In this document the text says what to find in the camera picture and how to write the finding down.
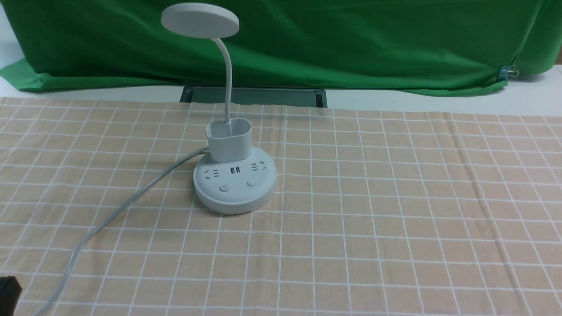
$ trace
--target checkered tablecloth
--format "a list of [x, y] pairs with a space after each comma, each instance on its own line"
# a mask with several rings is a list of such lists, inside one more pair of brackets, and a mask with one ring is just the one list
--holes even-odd
[[[16, 315], [222, 105], [3, 98], [0, 274]], [[92, 239], [53, 315], [562, 315], [562, 118], [234, 106], [271, 201], [220, 216], [190, 161]]]

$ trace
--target desk lamp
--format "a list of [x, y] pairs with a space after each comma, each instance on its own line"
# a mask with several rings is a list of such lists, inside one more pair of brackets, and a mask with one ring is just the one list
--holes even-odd
[[226, 64], [224, 121], [213, 121], [207, 126], [209, 152], [193, 171], [197, 197], [209, 209], [222, 214], [240, 214], [262, 207], [275, 190], [275, 163], [265, 151], [252, 146], [250, 121], [230, 119], [232, 64], [221, 38], [238, 32], [238, 18], [211, 4], [178, 3], [162, 12], [162, 25], [179, 35], [212, 40]]

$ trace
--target lamp head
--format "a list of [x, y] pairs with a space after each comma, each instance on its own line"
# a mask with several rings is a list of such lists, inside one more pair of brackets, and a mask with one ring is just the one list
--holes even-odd
[[174, 4], [162, 12], [162, 25], [179, 35], [207, 39], [231, 37], [240, 29], [234, 13], [207, 3]]

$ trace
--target green cloth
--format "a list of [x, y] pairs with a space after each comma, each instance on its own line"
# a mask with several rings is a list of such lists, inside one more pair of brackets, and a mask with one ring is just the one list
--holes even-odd
[[[17, 89], [224, 85], [210, 40], [164, 29], [178, 0], [3, 0], [25, 60], [0, 71]], [[224, 39], [236, 86], [491, 93], [502, 66], [552, 67], [560, 0], [214, 0], [235, 12]]]

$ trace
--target white cable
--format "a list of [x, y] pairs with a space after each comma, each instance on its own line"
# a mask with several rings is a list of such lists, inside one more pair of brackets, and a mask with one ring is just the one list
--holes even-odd
[[51, 304], [53, 304], [58, 297], [60, 296], [60, 294], [62, 293], [62, 290], [65, 288], [66, 284], [69, 281], [70, 278], [70, 274], [72, 273], [72, 270], [74, 269], [74, 265], [76, 264], [76, 260], [78, 259], [78, 255], [80, 254], [80, 250], [82, 250], [82, 248], [84, 247], [84, 245], [92, 238], [94, 237], [94, 235], [96, 235], [98, 232], [100, 232], [105, 226], [107, 226], [109, 223], [111, 223], [111, 221], [113, 221], [115, 218], [117, 218], [117, 216], [119, 216], [121, 213], [123, 213], [124, 210], [127, 209], [127, 207], [129, 207], [132, 203], [134, 203], [136, 200], [138, 200], [141, 196], [143, 196], [143, 194], [145, 194], [150, 188], [152, 188], [158, 181], [160, 181], [163, 177], [165, 177], [167, 174], [169, 174], [172, 170], [174, 170], [175, 168], [177, 168], [179, 165], [183, 164], [184, 162], [190, 160], [191, 158], [200, 155], [202, 153], [204, 153], [205, 151], [209, 150], [208, 147], [204, 147], [201, 148], [199, 150], [196, 150], [194, 152], [192, 152], [191, 154], [181, 158], [180, 160], [176, 161], [173, 165], [169, 166], [166, 170], [162, 171], [162, 173], [160, 173], [159, 175], [157, 175], [154, 179], [152, 179], [150, 182], [148, 182], [147, 185], [145, 185], [144, 187], [142, 187], [141, 189], [139, 189], [138, 191], [135, 192], [135, 194], [133, 194], [125, 203], [123, 203], [123, 205], [119, 206], [119, 208], [113, 212], [106, 220], [103, 221], [103, 223], [101, 223], [99, 226], [97, 226], [93, 231], [89, 232], [86, 237], [84, 237], [84, 239], [82, 239], [78, 245], [76, 246], [76, 248], [74, 248], [74, 251], [72, 252], [72, 255], [70, 256], [70, 260], [68, 265], [66, 266], [66, 270], [62, 276], [62, 280], [61, 282], [58, 284], [57, 288], [55, 289], [54, 293], [51, 295], [51, 297], [49, 297], [49, 299], [33, 314], [33, 316], [40, 316], [42, 315], [50, 306]]
[[224, 46], [220, 38], [211, 38], [213, 42], [219, 47], [220, 52], [223, 54], [224, 64], [226, 66], [226, 94], [224, 96], [224, 124], [230, 124], [230, 97], [232, 95], [232, 62], [230, 61], [230, 54], [228, 49]]

